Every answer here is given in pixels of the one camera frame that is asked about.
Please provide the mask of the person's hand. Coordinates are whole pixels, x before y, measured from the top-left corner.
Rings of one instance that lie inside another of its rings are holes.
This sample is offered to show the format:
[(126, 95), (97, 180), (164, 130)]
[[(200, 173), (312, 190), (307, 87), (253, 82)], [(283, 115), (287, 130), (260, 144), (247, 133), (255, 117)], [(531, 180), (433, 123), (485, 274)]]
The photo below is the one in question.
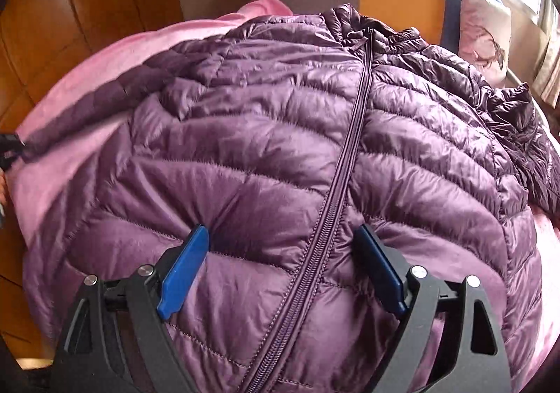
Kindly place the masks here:
[(8, 202), (8, 187), (4, 171), (0, 170), (0, 205), (4, 208)]

